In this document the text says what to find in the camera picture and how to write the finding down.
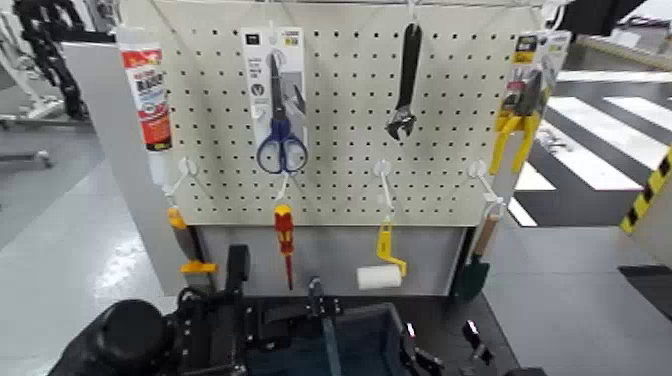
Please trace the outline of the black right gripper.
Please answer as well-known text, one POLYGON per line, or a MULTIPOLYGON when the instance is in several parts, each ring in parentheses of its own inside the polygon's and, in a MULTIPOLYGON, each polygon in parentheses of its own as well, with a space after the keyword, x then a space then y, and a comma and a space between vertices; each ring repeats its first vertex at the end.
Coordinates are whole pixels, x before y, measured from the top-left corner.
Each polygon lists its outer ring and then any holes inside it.
MULTIPOLYGON (((494 361, 494 354, 481 339, 474 321, 465 321, 462 326, 462 335, 472 349, 469 356, 470 361, 480 361, 485 366, 459 366, 448 369, 446 376, 501 376, 502 373, 497 367, 490 366, 494 361)), ((400 359, 411 375, 418 376, 421 372, 432 376, 444 375, 444 362, 417 346, 415 329, 410 322, 404 324, 401 333, 400 359)))

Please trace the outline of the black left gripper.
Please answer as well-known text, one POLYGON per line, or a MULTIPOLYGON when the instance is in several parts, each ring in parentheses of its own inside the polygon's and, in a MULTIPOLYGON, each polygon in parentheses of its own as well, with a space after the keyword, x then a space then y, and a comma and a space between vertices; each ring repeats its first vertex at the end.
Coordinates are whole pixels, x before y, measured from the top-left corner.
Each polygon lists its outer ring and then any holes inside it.
MULTIPOLYGON (((250 274, 250 251, 245 244, 228 249, 225 293, 231 304, 183 299, 171 315, 174 344, 170 354, 172 375, 248 375, 248 350, 256 340, 252 328, 255 309, 235 304, 243 296, 250 274)), ((260 336, 317 336, 334 331, 342 314, 340 300, 326 295, 319 277, 312 277, 301 302, 264 307, 260 336)))

